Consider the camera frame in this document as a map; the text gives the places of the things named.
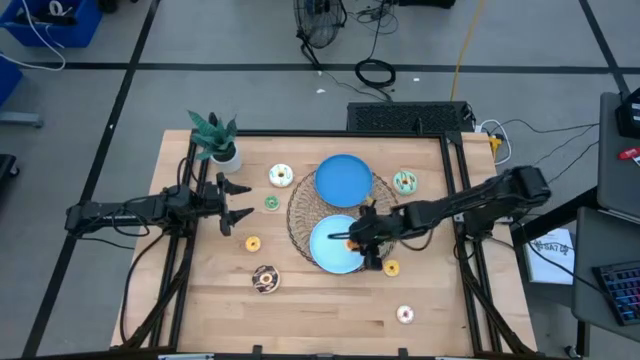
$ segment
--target white paper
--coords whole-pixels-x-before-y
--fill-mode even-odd
[[[531,247],[536,249],[545,258],[561,265],[573,273],[575,253],[571,243],[571,235],[567,229],[555,229],[548,234],[541,236],[530,242]],[[552,283],[552,284],[573,284],[573,277],[562,271],[553,264],[542,259],[531,250],[529,244],[525,245],[525,257],[527,258],[527,269],[529,270],[529,280],[531,282]]]

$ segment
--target woven wire rack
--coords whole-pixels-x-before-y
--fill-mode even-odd
[[[339,208],[331,206],[322,200],[316,192],[315,173],[313,171],[305,176],[291,194],[289,205],[287,206],[287,230],[293,246],[296,247],[300,255],[310,263],[318,266],[311,256],[309,247],[311,231],[313,231],[316,224],[330,215],[344,214],[355,219],[360,215],[358,213],[359,206]],[[380,215],[389,214],[391,207],[398,204],[393,190],[376,174],[373,174],[373,187],[370,197],[376,200],[376,210]],[[389,255],[394,245],[395,241],[383,243],[380,246],[380,257],[384,259]],[[353,272],[362,270],[364,270],[364,266],[360,266]]]

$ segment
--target light blue plate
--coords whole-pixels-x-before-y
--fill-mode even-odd
[[[311,256],[321,268],[334,274],[350,273],[362,265],[364,257],[347,249],[347,240],[329,239],[329,234],[349,231],[356,219],[347,215],[331,215],[320,220],[311,231]]]

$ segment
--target green small object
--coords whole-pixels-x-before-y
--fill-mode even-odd
[[[399,171],[393,177],[393,188],[400,195],[411,195],[418,190],[418,178],[411,171]]]
[[[266,206],[269,211],[276,211],[280,207],[280,200],[273,195],[267,196],[264,200],[264,206]]]

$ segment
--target green plant leaves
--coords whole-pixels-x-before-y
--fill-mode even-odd
[[[218,120],[216,125],[212,125],[198,113],[187,111],[199,132],[193,134],[191,139],[204,149],[201,154],[198,154],[198,159],[202,160],[211,155],[225,154],[238,133],[235,117],[229,121],[225,129],[222,120]]]
[[[209,124],[209,122],[202,118],[198,113],[193,112],[191,110],[187,110],[189,112],[189,117],[191,117],[191,121],[196,125],[200,134],[205,136],[213,136],[216,131],[216,127]]]
[[[238,126],[236,125],[236,118],[234,117],[227,124],[227,139],[231,138],[230,141],[233,141],[233,139],[236,138],[237,134],[238,134]]]

